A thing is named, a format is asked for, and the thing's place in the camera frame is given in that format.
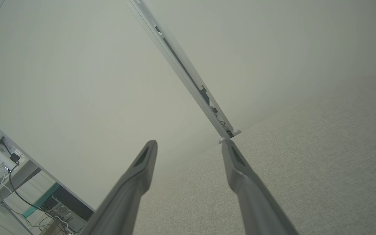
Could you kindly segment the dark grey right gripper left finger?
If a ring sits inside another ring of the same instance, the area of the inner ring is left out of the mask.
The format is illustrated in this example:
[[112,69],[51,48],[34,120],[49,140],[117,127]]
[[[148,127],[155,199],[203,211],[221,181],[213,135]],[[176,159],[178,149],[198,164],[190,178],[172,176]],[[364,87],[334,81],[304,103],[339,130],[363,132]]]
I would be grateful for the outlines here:
[[152,182],[157,153],[157,141],[149,140],[80,235],[133,235],[141,197]]

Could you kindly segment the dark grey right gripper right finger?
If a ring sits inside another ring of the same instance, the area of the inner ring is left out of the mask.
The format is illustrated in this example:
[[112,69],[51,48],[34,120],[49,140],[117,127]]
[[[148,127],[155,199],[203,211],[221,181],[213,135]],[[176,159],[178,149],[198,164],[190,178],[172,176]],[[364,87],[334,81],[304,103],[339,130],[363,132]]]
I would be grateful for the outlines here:
[[235,143],[222,142],[227,180],[237,195],[246,235],[299,235]]

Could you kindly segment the black computer tower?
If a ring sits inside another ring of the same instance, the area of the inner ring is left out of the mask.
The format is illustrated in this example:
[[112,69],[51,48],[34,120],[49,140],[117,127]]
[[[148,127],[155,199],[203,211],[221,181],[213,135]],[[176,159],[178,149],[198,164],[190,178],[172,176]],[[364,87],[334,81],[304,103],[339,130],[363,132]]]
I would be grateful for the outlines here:
[[57,183],[43,198],[45,201],[40,208],[63,225],[69,234],[81,232],[94,214],[93,210]]

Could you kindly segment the teal strip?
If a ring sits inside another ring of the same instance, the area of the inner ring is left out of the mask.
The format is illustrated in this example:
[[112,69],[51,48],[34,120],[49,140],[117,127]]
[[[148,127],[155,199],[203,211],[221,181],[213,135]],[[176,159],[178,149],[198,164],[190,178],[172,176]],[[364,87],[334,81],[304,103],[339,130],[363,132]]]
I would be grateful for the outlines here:
[[[35,202],[33,203],[36,207],[41,207],[49,198],[52,197],[52,195],[56,192],[57,189],[59,189],[61,186],[58,183],[54,183],[53,186],[51,186],[43,195]],[[25,210],[24,213],[22,213],[22,216],[27,218],[30,215],[32,215],[37,209],[33,206],[30,206]]]

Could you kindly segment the white desk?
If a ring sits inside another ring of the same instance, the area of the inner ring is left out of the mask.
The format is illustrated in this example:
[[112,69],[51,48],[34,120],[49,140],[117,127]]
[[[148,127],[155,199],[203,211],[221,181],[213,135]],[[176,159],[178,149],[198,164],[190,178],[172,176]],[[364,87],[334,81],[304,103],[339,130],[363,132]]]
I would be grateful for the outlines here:
[[17,166],[11,175],[0,180],[0,203],[40,171],[41,169],[32,161]]

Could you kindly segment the grey metal partition post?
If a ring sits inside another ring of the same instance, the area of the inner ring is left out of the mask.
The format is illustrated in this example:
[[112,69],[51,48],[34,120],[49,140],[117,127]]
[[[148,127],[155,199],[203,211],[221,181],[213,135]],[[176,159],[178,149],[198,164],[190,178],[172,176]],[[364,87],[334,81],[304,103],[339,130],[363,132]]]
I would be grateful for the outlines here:
[[222,143],[239,135],[241,131],[231,125],[179,42],[157,14],[151,0],[126,1],[131,12],[220,135],[218,142]]

